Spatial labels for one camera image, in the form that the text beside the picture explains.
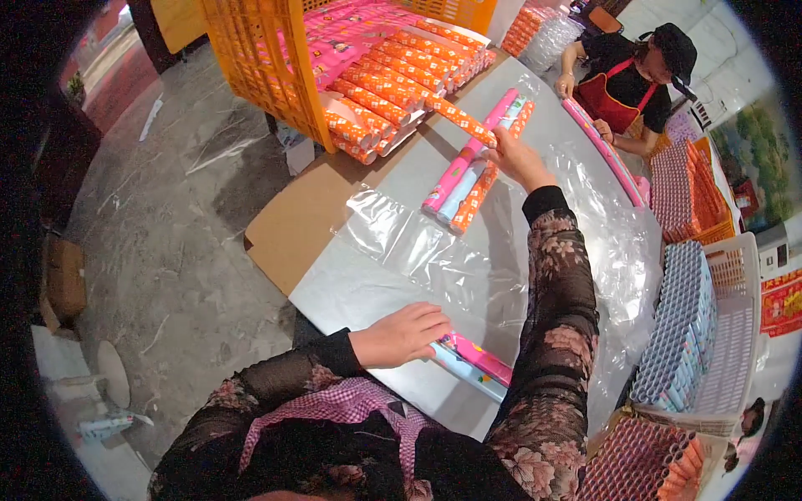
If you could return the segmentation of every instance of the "concrete floor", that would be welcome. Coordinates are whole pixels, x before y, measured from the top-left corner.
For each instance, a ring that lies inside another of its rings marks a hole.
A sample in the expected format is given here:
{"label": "concrete floor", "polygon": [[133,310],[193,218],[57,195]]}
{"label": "concrete floor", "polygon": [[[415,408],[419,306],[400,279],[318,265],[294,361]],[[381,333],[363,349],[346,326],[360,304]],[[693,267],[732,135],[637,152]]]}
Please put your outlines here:
{"label": "concrete floor", "polygon": [[90,365],[100,340],[116,346],[130,409],[155,423],[125,432],[151,468],[224,378],[291,346],[294,308],[242,245],[289,182],[262,111],[232,95],[209,45],[161,75],[103,139],[65,235],[87,256],[76,329]]}

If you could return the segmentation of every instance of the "orange wrapping paper roll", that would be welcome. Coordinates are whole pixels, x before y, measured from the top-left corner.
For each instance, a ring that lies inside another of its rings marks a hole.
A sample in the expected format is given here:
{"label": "orange wrapping paper roll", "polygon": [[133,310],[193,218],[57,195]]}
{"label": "orange wrapping paper roll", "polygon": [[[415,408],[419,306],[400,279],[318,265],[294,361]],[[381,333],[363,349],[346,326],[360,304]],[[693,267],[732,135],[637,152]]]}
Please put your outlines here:
{"label": "orange wrapping paper roll", "polygon": [[329,86],[332,91],[339,92],[351,99],[355,103],[363,105],[373,111],[376,115],[382,116],[393,123],[396,127],[407,125],[411,119],[409,112],[395,106],[393,103],[382,99],[373,92],[366,91],[358,85],[354,85],[343,79],[336,79]]}
{"label": "orange wrapping paper roll", "polygon": [[428,107],[434,106],[433,98],[436,97],[435,93],[417,83],[415,80],[401,75],[398,71],[393,71],[382,63],[377,63],[366,55],[357,61],[357,64],[374,75],[398,83],[402,88],[407,89],[414,95],[420,95],[422,98],[422,101],[419,103],[421,107],[424,104]]}
{"label": "orange wrapping paper roll", "polygon": [[406,111],[417,111],[419,109],[420,96],[413,95],[399,84],[373,75],[365,71],[364,68],[354,66],[348,67],[348,69],[340,75],[340,78],[348,80],[354,85],[363,87],[373,92],[378,97],[403,107]]}
{"label": "orange wrapping paper roll", "polygon": [[367,150],[374,146],[374,136],[367,129],[325,108],[323,108],[323,115],[326,118],[326,125],[329,126],[329,130],[334,133],[333,135],[340,136],[350,143],[358,144],[362,149]]}
{"label": "orange wrapping paper roll", "polygon": [[407,63],[402,59],[395,58],[379,51],[370,51],[367,53],[367,57],[373,59],[377,63],[381,63],[384,66],[389,67],[393,71],[398,71],[401,75],[405,75],[408,78],[415,80],[417,83],[423,85],[430,91],[440,92],[443,89],[443,80],[438,79],[426,70],[421,70],[414,64]]}
{"label": "orange wrapping paper roll", "polygon": [[443,61],[437,56],[426,54],[423,51],[415,49],[414,47],[403,46],[400,43],[393,42],[391,40],[385,40],[373,48],[379,52],[383,52],[384,54],[402,59],[407,63],[414,64],[421,70],[426,70],[439,79],[445,80],[453,72],[459,70],[458,67],[452,65],[448,61]]}
{"label": "orange wrapping paper roll", "polygon": [[382,117],[376,115],[373,111],[368,110],[363,106],[359,106],[354,101],[348,98],[341,98],[338,101],[348,106],[354,113],[359,115],[374,134],[379,137],[388,137],[392,132],[393,125]]}
{"label": "orange wrapping paper roll", "polygon": [[359,145],[354,143],[349,143],[348,141],[344,140],[341,137],[336,135],[331,136],[331,141],[334,143],[334,146],[340,148],[348,155],[353,156],[355,159],[359,160],[364,165],[370,165],[376,160],[376,152],[374,151],[365,151],[359,147]]}
{"label": "orange wrapping paper roll", "polygon": [[496,135],[485,128],[479,120],[443,98],[432,96],[431,99],[433,104],[431,108],[434,111],[437,111],[437,113],[451,120],[460,129],[477,138],[484,146],[490,149],[496,148]]}
{"label": "orange wrapping paper roll", "polygon": [[459,43],[460,45],[467,45],[476,51],[483,51],[485,48],[484,44],[479,40],[474,40],[467,35],[457,33],[456,31],[448,28],[443,28],[442,26],[437,26],[436,24],[432,24],[423,19],[416,21],[415,27],[424,31],[428,31],[429,33],[438,34],[443,38],[448,38],[453,42]]}
{"label": "orange wrapping paper roll", "polygon": [[468,66],[468,61],[470,60],[469,55],[458,53],[453,49],[449,49],[442,43],[437,43],[426,38],[420,38],[413,35],[409,31],[396,31],[394,34],[387,37],[387,39],[398,42],[401,45],[414,47],[419,51],[425,52],[426,54],[436,55],[442,60],[448,61],[449,63],[460,67],[461,70],[464,70]]}
{"label": "orange wrapping paper roll", "polygon": [[[527,101],[524,107],[520,110],[520,114],[515,122],[509,128],[509,133],[515,139],[520,137],[521,131],[526,127],[529,117],[532,116],[532,111],[535,109],[534,101]],[[471,188],[471,192],[465,197],[465,201],[460,205],[456,215],[449,225],[452,231],[458,235],[465,234],[468,226],[473,221],[474,216],[479,211],[479,207],[484,202],[484,198],[488,195],[490,187],[496,182],[499,175],[499,168],[493,162],[488,162],[488,166],[479,176],[479,180]]]}

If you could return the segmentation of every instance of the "potted plant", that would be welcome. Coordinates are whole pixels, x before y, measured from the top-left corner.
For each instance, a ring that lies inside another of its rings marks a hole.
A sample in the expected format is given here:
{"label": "potted plant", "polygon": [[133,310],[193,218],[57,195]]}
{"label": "potted plant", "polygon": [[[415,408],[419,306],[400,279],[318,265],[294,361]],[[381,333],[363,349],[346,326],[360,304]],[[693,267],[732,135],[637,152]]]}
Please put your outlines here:
{"label": "potted plant", "polygon": [[83,87],[80,71],[76,71],[67,81],[67,98],[77,107],[81,107],[87,98],[87,90]]}

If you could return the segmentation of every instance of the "woman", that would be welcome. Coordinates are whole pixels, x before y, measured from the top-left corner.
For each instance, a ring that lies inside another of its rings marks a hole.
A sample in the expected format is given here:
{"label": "woman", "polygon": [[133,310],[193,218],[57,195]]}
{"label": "woman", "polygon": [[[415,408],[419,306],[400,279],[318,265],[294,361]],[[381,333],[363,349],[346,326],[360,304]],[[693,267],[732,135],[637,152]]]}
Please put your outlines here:
{"label": "woman", "polygon": [[529,194],[529,311],[484,443],[374,382],[451,331],[415,303],[227,379],[153,472],[151,499],[574,499],[583,476],[596,302],[577,220],[538,154],[496,129],[488,158]]}
{"label": "woman", "polygon": [[[602,34],[574,42],[562,53],[562,75],[554,83],[557,93],[574,97],[595,120],[601,137],[613,146],[636,155],[647,155],[657,143],[671,113],[669,83],[696,100],[685,87],[691,83],[696,48],[670,22],[659,26],[641,42],[630,42],[618,33]],[[590,58],[590,72],[576,86],[573,64]],[[641,139],[622,134],[643,115]]]}

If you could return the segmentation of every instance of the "cardboard box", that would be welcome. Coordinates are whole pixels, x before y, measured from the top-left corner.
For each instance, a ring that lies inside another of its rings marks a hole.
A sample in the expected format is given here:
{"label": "cardboard box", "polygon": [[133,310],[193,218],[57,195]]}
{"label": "cardboard box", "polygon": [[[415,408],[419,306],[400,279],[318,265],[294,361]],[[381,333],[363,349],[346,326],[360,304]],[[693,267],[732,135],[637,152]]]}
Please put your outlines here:
{"label": "cardboard box", "polygon": [[55,316],[64,323],[77,317],[87,307],[83,251],[79,245],[67,240],[48,240],[46,299]]}
{"label": "cardboard box", "polygon": [[[457,99],[508,57],[503,52],[495,52],[496,61],[459,89],[455,93]],[[256,266],[289,296],[331,241],[334,236],[331,229],[345,224],[346,201],[362,184],[375,188],[421,136],[427,134],[430,124],[441,119],[444,118],[430,116],[418,126],[418,133],[392,155],[379,158],[370,166],[344,153],[317,158],[278,193],[245,230],[245,250]]]}

